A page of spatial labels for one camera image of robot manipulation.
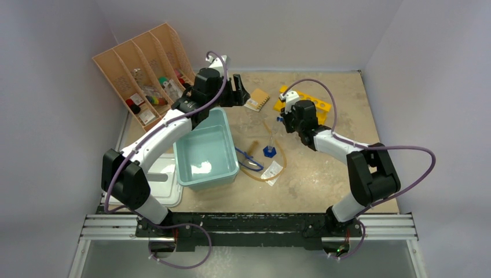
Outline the tan rubber tubing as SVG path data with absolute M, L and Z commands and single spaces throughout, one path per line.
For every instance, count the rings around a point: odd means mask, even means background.
M 268 132 L 268 135 L 267 135 L 267 138 L 269 139 L 269 132 L 270 132 L 270 127 L 268 126 L 268 124 L 263 120 L 262 121 L 266 131 Z M 275 146 L 275 149 L 277 151 L 277 154 L 276 156 L 274 156 L 272 159 L 272 161 L 276 161 L 278 164 L 282 165 L 284 167 L 284 170 L 286 169 L 287 167 L 287 157 L 286 157 L 286 154 L 282 148 L 282 146 L 279 144 L 278 140 L 275 139 L 275 142 L 274 142 L 274 146 Z M 258 161 L 259 163 L 262 163 L 259 161 L 259 159 L 256 157 L 256 154 L 254 153 L 253 154 L 253 157 L 256 161 Z M 264 172 L 263 171 L 260 171 L 260 172 L 254 172 L 254 171 L 250 171 L 250 170 L 247 170 L 243 167 L 240 166 L 240 170 L 248 177 L 252 178 L 253 180 L 255 181 L 260 181 L 260 182 L 264 182 L 262 179 L 260 179 L 260 176 L 262 175 L 262 173 Z

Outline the tan bristle brush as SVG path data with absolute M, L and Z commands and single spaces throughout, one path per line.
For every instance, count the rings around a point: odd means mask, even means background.
M 259 146 L 259 142 L 257 140 L 254 140 L 247 149 L 247 155 L 249 157 L 253 157 L 253 154 L 257 150 L 258 146 Z

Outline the blue safety glasses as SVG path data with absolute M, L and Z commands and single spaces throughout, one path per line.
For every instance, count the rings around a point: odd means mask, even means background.
M 264 170 L 264 165 L 254 159 L 254 157 L 239 148 L 235 148 L 239 165 L 247 170 L 260 172 Z

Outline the teal plastic bin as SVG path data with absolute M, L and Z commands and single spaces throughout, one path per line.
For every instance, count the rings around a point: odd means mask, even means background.
M 207 119 L 173 145 L 177 182 L 194 191 L 231 184 L 240 170 L 226 111 Z

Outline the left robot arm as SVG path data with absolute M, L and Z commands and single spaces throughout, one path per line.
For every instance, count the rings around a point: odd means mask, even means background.
M 149 168 L 176 141 L 207 119 L 213 108 L 243 106 L 249 98 L 239 74 L 226 78 L 218 69 L 202 68 L 160 122 L 128 148 L 104 153 L 102 190 L 150 222 L 150 229 L 157 236 L 169 235 L 173 214 L 152 196 L 146 177 Z

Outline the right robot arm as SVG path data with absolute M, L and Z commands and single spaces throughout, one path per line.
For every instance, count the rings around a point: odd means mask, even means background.
M 365 208 L 400 190 L 400 179 L 383 144 L 347 143 L 330 127 L 319 125 L 310 100 L 287 104 L 280 115 L 287 133 L 297 133 L 303 145 L 347 166 L 350 192 L 326 210 L 325 228 L 329 234 L 340 235 Z

